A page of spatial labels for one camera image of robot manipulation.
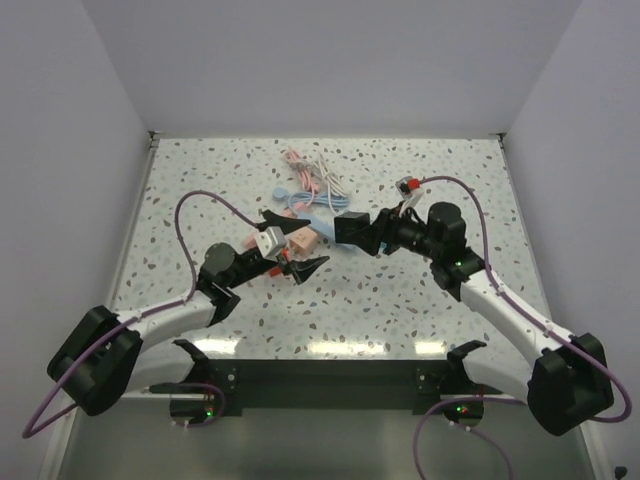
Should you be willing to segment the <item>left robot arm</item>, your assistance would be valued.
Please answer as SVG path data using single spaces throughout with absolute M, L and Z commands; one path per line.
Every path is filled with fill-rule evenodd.
M 262 216 L 253 248 L 211 245 L 194 286 L 177 298 L 144 310 L 90 309 L 50 360 L 48 376 L 87 415 L 99 415 L 140 386 L 135 368 L 144 352 L 225 320 L 240 302 L 236 287 L 274 268 L 302 284 L 326 262 L 324 256 L 292 260 L 285 251 L 288 234 L 308 227 L 309 219 L 270 210 Z

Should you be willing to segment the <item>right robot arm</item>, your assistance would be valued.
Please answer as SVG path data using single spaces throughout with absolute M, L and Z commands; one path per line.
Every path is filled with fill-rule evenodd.
M 346 212 L 334 220 L 338 242 L 375 256 L 406 249 L 430 260 L 436 284 L 493 325 L 530 366 L 527 374 L 470 358 L 475 343 L 449 353 L 448 386 L 459 393 L 477 384 L 524 402 L 536 421 L 560 436 L 610 408 L 612 382 L 606 355 L 591 334 L 576 336 L 558 326 L 490 275 L 466 241 L 466 223 L 451 203 L 433 204 L 426 220 L 411 210 L 383 209 L 377 218 Z

